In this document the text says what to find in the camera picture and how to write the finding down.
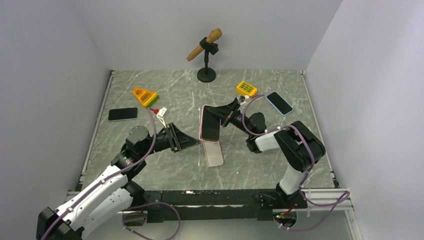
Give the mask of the beige phone case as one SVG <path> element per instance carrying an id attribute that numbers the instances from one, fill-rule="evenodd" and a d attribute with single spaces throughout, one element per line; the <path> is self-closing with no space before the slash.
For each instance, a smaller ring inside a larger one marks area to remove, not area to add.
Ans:
<path id="1" fill-rule="evenodd" d="M 208 167 L 218 167 L 224 164 L 221 144 L 219 141 L 204 141 L 203 147 L 205 151 L 206 165 Z"/>

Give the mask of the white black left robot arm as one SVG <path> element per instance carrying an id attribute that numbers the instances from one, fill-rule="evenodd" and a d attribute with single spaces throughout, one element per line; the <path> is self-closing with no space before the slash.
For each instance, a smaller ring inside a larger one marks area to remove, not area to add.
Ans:
<path id="1" fill-rule="evenodd" d="M 121 151 L 96 180 L 59 207 L 40 212 L 36 239 L 84 240 L 116 213 L 139 209 L 145 191 L 132 179 L 147 165 L 145 159 L 163 150 L 176 153 L 200 143 L 173 123 L 153 134 L 145 126 L 133 127 Z"/>

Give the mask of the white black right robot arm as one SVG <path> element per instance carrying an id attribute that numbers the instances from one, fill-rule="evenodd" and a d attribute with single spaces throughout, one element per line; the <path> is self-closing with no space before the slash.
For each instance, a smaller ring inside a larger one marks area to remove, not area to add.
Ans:
<path id="1" fill-rule="evenodd" d="M 296 195 L 309 173 L 326 154 L 324 144 L 301 121 L 268 130 L 265 115 L 255 112 L 246 116 L 241 102 L 235 98 L 221 106 L 204 105 L 201 110 L 199 137 L 205 141 L 218 142 L 220 129 L 229 124 L 248 135 L 246 145 L 256 154 L 280 149 L 288 162 L 287 170 L 276 185 L 276 203 L 288 208 L 295 202 Z"/>

